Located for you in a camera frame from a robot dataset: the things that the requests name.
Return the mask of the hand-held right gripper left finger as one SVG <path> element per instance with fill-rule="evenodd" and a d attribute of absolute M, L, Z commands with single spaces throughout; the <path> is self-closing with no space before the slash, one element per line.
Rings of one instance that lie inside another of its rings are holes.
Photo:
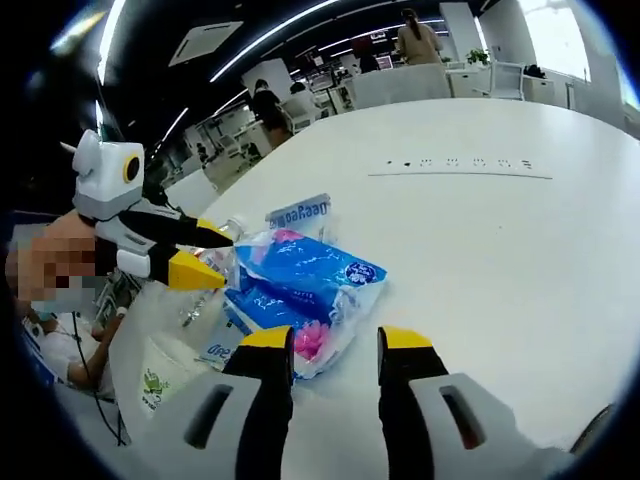
<path fill-rule="evenodd" d="M 165 401 L 144 437 L 158 479 L 278 479 L 293 413 L 293 330 L 245 337 Z"/>

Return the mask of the person's left hand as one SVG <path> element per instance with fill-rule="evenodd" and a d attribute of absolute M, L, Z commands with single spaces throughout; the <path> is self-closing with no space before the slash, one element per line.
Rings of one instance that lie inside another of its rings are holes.
<path fill-rule="evenodd" d="M 44 234 L 48 238 L 55 239 L 93 240 L 95 229 L 76 210 L 71 210 L 49 224 L 45 228 Z"/>

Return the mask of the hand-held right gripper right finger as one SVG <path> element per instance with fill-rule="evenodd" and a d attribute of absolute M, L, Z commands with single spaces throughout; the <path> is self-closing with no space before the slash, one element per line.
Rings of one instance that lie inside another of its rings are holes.
<path fill-rule="evenodd" d="M 523 435 L 513 411 L 409 329 L 378 329 L 379 419 L 392 479 L 555 479 L 571 453 Z"/>

